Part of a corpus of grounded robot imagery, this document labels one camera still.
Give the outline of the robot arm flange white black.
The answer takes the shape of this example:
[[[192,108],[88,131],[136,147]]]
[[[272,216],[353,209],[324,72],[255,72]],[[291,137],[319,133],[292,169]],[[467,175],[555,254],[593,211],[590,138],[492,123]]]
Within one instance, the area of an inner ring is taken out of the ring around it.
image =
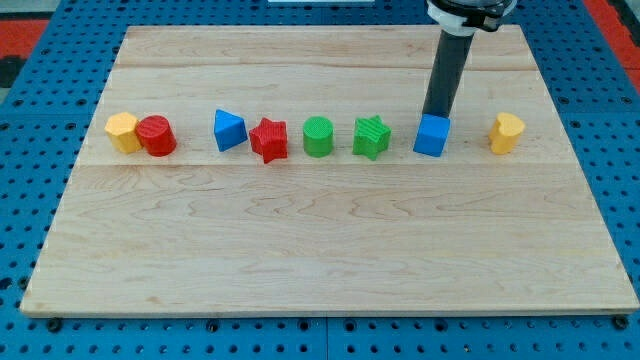
[[[467,37],[477,30],[495,32],[517,0],[426,0],[427,14],[450,35]]]

